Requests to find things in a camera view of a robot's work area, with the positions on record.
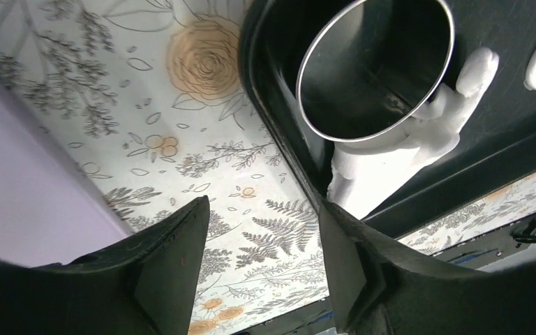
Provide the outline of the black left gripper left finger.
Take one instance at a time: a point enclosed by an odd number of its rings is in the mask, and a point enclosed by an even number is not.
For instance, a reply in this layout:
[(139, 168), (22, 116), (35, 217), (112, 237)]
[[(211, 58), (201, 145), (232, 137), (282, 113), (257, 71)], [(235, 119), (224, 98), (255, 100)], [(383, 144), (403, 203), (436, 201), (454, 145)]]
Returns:
[(67, 265), (0, 260), (0, 334), (187, 334), (209, 217), (202, 196)]

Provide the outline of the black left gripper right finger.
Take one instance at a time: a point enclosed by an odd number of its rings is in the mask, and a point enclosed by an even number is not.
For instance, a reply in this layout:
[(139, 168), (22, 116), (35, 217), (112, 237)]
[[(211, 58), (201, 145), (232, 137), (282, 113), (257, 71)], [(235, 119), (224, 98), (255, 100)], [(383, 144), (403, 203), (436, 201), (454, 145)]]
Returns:
[(494, 272), (453, 265), (326, 201), (319, 226), (340, 333), (536, 334), (536, 261)]

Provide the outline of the white dough disc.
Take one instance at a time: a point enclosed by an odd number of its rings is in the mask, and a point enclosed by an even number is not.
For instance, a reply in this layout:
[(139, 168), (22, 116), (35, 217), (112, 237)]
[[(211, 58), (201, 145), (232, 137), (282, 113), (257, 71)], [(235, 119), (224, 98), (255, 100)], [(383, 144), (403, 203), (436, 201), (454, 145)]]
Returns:
[(466, 59), (455, 89), (441, 84), (430, 103), (382, 135), (337, 142), (327, 199), (355, 218), (364, 218), (420, 170), (455, 149), (499, 63), (498, 53), (480, 47)]

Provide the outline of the black baking tray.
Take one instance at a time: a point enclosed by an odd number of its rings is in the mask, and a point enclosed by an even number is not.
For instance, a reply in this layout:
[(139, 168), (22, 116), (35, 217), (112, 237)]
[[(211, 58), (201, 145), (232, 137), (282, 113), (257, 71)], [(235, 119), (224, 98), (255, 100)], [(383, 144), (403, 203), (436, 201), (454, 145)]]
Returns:
[[(253, 1), (239, 42), (244, 91), (314, 209), (332, 178), (333, 146), (295, 120), (293, 87), (305, 49), (342, 7), (342, 1)], [(523, 85), (536, 48), (536, 1), (450, 1), (449, 7), (456, 22), (449, 84), (480, 46), (498, 53), (499, 69), (457, 148), (364, 218), (390, 237), (414, 232), (536, 172), (536, 91)]]

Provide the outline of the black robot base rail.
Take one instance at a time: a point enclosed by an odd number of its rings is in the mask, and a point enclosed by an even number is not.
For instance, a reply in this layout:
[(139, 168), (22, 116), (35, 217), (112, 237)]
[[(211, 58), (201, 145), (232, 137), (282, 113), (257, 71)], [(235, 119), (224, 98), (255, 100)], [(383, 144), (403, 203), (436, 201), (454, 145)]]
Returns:
[[(494, 272), (536, 261), (536, 213), (429, 255)], [(346, 334), (337, 331), (328, 298), (249, 327), (247, 334)]]

